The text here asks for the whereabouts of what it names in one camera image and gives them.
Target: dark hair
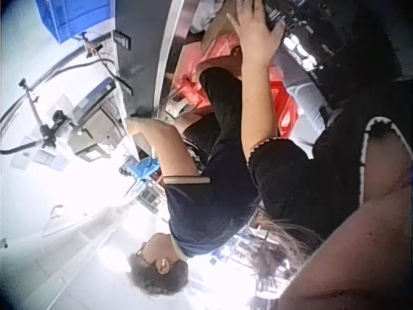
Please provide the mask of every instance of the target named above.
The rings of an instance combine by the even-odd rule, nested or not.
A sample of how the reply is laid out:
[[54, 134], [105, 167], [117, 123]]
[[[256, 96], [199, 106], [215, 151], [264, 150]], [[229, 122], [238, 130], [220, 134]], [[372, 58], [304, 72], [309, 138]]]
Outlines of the dark hair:
[[150, 296], [171, 296], [180, 292], [188, 283], [188, 264], [183, 260], [175, 262], [167, 274], [160, 274], [154, 265], [140, 266], [136, 255], [129, 256], [132, 283]]

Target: navy blue shirt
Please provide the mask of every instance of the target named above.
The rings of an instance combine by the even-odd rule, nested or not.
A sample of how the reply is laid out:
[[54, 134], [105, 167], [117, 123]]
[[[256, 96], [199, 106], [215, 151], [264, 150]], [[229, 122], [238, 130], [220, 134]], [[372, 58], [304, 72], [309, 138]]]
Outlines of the navy blue shirt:
[[201, 177], [176, 177], [173, 184], [164, 178], [170, 231], [187, 257], [210, 253], [231, 239], [248, 223], [258, 196], [241, 145], [240, 80], [210, 68], [199, 81], [214, 108], [219, 136]]
[[[257, 190], [240, 146], [226, 143], [221, 147], [222, 152], [210, 160], [202, 177], [182, 177], [182, 181], [178, 177], [175, 184], [164, 179], [170, 232], [189, 258], [224, 245], [248, 223], [256, 208]], [[193, 184], [191, 178], [208, 178], [210, 183]]]

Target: hand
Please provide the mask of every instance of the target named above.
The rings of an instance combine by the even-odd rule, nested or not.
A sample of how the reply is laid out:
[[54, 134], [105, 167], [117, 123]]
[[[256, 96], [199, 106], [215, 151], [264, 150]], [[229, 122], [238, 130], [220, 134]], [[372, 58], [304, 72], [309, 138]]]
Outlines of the hand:
[[230, 14], [227, 17], [239, 36], [243, 62], [269, 66], [283, 37], [284, 21], [280, 21], [270, 31], [265, 23], [262, 0], [237, 0], [238, 19]]
[[136, 135], [139, 134], [141, 132], [141, 122], [139, 121], [139, 119], [134, 118], [134, 119], [127, 119], [125, 121], [126, 124], [126, 131], [128, 132], [128, 134], [131, 135]]

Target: man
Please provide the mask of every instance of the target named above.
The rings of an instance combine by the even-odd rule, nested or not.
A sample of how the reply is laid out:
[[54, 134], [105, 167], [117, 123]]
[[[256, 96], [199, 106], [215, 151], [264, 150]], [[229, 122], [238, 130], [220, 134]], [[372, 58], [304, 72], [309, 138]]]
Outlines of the man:
[[[240, 64], [239, 57], [227, 56], [197, 68], [220, 127], [214, 144], [205, 143], [212, 150], [201, 174], [174, 126], [156, 119], [127, 121], [129, 133], [142, 133], [157, 152], [170, 212], [171, 234], [153, 235], [129, 259], [133, 283], [149, 295], [182, 290], [188, 282], [186, 261], [221, 247], [254, 212], [257, 191], [241, 146], [241, 82], [235, 77]], [[202, 127], [205, 119], [184, 131]]]

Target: ear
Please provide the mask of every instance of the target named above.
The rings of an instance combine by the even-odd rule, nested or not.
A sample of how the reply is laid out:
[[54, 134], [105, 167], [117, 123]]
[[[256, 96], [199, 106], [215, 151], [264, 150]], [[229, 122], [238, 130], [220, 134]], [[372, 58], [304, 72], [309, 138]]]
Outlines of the ear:
[[160, 274], [167, 274], [170, 270], [170, 262], [167, 258], [156, 261], [156, 269]]

